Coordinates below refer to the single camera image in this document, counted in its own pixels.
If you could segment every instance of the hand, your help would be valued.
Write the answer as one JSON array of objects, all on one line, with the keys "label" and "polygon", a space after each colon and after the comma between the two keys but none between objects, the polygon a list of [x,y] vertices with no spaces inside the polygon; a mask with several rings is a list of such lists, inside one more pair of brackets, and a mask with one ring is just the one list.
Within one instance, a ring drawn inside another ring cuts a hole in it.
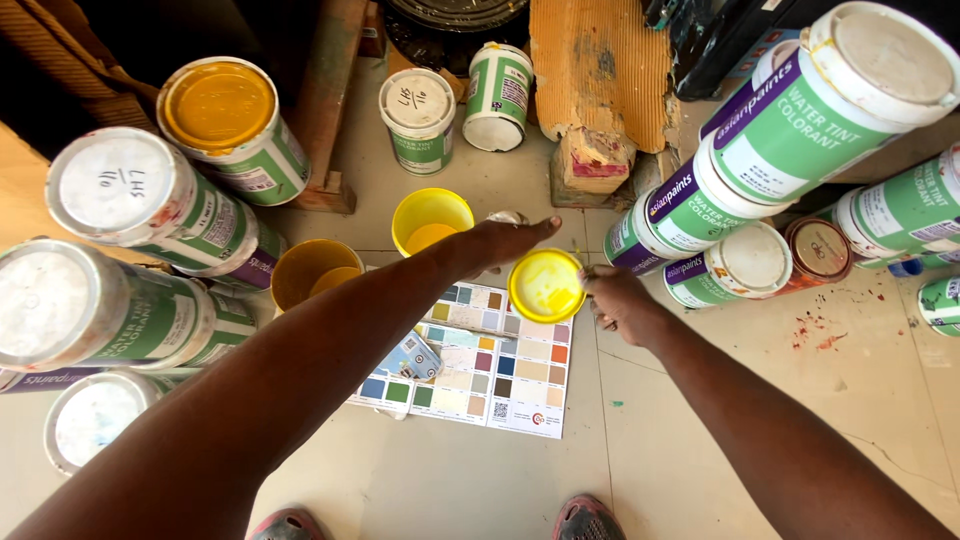
[{"label": "hand", "polygon": [[501,265],[526,255],[538,243],[556,234],[563,223],[559,215],[535,225],[501,223],[490,219],[481,221],[464,233],[469,238],[472,249],[482,254],[482,262],[469,272],[468,279],[479,276],[484,270],[499,274]]},{"label": "hand", "polygon": [[648,323],[669,315],[627,268],[595,264],[581,270],[578,277],[593,297],[590,308],[597,324],[603,330],[619,332],[630,345],[644,346],[646,333],[656,331]]}]

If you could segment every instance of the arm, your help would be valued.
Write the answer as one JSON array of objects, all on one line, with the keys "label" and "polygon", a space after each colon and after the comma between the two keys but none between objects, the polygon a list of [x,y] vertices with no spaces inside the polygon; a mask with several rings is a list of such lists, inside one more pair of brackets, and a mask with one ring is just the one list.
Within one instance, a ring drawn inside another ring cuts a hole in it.
[{"label": "arm", "polygon": [[291,309],[137,418],[10,540],[242,538],[263,480],[451,284],[560,225],[485,221]]},{"label": "arm", "polygon": [[809,409],[707,343],[626,271],[583,274],[598,324],[657,356],[783,538],[955,538]]}]

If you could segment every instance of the brown paint can lid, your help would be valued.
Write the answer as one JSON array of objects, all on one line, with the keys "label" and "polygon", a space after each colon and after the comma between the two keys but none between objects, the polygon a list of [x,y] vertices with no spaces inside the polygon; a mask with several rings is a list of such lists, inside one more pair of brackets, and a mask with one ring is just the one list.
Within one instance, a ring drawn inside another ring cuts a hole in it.
[{"label": "brown paint can lid", "polygon": [[800,224],[790,238],[794,261],[816,276],[831,278],[845,273],[851,265],[847,240],[823,220]]}]

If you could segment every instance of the yellow plastic cup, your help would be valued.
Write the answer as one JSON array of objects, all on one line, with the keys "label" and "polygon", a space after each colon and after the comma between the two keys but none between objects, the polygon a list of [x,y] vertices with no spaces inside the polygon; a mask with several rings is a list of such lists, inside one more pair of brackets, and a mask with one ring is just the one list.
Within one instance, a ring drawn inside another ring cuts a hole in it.
[{"label": "yellow plastic cup", "polygon": [[307,240],[276,262],[270,292],[280,311],[287,311],[364,271],[360,257],[346,244],[326,238]]},{"label": "yellow plastic cup", "polygon": [[391,232],[404,257],[473,227],[473,212],[460,195],[439,187],[414,191],[394,211]]},{"label": "yellow plastic cup", "polygon": [[507,278],[507,293],[514,310],[535,323],[565,321],[584,304],[587,293],[577,271],[583,264],[556,248],[533,250],[514,263]]}]

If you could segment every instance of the shoe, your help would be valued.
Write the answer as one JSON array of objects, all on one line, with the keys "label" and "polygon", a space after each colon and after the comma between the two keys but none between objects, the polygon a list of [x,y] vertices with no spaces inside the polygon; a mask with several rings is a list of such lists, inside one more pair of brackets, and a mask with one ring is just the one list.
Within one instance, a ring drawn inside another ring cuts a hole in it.
[{"label": "shoe", "polygon": [[305,509],[291,507],[267,516],[247,540],[324,540],[324,535]]},{"label": "shoe", "polygon": [[553,527],[553,540],[626,540],[613,513],[590,495],[564,504]]}]

